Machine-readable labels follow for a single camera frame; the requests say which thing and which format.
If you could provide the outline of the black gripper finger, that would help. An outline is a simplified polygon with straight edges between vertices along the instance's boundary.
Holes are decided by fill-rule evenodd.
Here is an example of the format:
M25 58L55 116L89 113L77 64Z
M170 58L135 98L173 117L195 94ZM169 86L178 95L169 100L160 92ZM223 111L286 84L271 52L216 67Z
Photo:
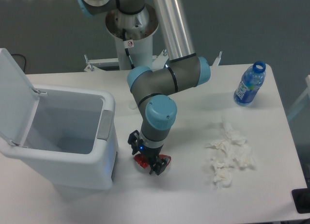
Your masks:
M158 155L149 160L151 175L155 172L156 175L160 175L168 166L168 156L167 155Z
M137 154L144 148L143 140L140 138L140 133L138 130L135 130L129 134L127 142L131 145L132 155Z

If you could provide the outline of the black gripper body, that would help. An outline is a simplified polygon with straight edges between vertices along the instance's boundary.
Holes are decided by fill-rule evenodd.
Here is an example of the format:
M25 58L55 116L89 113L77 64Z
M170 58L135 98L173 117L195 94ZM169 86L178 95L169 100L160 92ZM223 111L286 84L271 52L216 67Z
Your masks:
M139 152L146 158L147 163L153 167L153 165L157 164L159 162L160 165L162 165L162 160L159 158L159 153L161 151L163 146L160 146L158 148L149 148L145 145L139 146Z

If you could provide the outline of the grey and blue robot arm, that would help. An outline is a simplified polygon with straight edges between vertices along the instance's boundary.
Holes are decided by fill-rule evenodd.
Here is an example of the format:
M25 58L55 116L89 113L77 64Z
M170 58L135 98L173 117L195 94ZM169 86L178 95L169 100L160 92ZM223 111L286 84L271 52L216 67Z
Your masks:
M199 86L211 77L204 57L196 55L181 0L77 0L88 15L106 13L106 27L122 43L119 60L129 69L127 83L142 116L139 131L129 135L133 154L141 153L151 173L161 174L170 160L161 158L164 140L175 122L177 106L171 94ZM153 71L134 56L139 40L162 34L168 51L168 65Z

